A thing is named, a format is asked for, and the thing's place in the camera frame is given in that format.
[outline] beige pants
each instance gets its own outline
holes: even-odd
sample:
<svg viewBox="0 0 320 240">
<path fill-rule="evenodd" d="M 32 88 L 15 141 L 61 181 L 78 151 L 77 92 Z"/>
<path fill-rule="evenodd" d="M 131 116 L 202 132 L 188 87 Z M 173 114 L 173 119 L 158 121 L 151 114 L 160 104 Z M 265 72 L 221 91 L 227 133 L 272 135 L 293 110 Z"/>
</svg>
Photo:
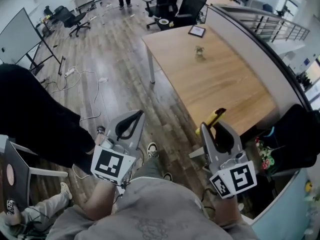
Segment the beige pants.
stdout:
<svg viewBox="0 0 320 240">
<path fill-rule="evenodd" d="M 37 203 L 36 206 L 26 208 L 21 214 L 24 218 L 24 224 L 31 222 L 38 222 L 34 227 L 39 231 L 45 231 L 54 222 L 53 217 L 58 211 L 66 208 L 69 203 L 67 192 L 56 194 L 53 197 Z"/>
</svg>

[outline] power strip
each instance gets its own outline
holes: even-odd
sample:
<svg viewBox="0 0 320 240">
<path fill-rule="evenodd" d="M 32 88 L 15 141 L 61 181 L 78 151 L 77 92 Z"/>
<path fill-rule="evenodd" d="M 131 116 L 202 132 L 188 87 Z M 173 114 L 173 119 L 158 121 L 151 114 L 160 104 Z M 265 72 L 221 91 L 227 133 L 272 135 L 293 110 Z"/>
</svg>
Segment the power strip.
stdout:
<svg viewBox="0 0 320 240">
<path fill-rule="evenodd" d="M 75 68 L 72 67 L 67 73 L 64 74 L 64 77 L 67 78 L 68 76 L 73 74 L 75 71 L 76 71 Z"/>
</svg>

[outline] plate on chair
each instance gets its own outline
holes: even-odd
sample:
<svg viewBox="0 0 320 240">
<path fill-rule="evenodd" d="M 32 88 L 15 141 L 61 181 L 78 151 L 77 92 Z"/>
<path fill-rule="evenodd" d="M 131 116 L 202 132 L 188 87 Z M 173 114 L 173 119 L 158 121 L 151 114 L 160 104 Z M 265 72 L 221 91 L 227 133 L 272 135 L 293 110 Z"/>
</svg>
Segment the plate on chair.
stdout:
<svg viewBox="0 0 320 240">
<path fill-rule="evenodd" d="M 159 23 L 162 25 L 167 25 L 169 24 L 169 20 L 167 20 L 166 18 L 161 18 L 159 19 Z"/>
</svg>

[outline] picture frame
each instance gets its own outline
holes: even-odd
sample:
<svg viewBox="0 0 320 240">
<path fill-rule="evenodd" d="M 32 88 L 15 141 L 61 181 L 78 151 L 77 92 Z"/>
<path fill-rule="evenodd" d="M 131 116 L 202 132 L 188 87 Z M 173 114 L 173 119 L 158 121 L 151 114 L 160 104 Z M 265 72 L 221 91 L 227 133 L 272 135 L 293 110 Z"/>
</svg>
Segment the picture frame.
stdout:
<svg viewBox="0 0 320 240">
<path fill-rule="evenodd" d="M 206 32 L 206 29 L 200 26 L 193 25 L 188 34 L 202 38 Z"/>
</svg>

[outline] yellow object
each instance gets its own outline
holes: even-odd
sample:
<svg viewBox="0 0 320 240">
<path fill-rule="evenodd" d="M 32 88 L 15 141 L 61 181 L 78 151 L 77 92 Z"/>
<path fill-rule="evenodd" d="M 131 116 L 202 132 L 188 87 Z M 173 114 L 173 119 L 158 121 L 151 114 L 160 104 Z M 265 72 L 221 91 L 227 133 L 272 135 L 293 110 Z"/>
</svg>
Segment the yellow object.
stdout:
<svg viewBox="0 0 320 240">
<path fill-rule="evenodd" d="M 309 180 L 309 181 L 307 181 L 307 183 L 305 184 L 304 190 L 305 190 L 305 192 L 309 193 L 309 192 L 311 191 L 311 189 L 312 189 L 312 183 L 311 183 L 311 181 Z"/>
<path fill-rule="evenodd" d="M 218 122 L 221 117 L 225 114 L 227 110 L 225 108 L 219 108 L 211 113 L 211 115 L 205 120 L 205 124 L 209 127 L 212 127 L 215 125 L 216 122 Z M 200 128 L 195 130 L 195 134 L 200 134 Z"/>
</svg>

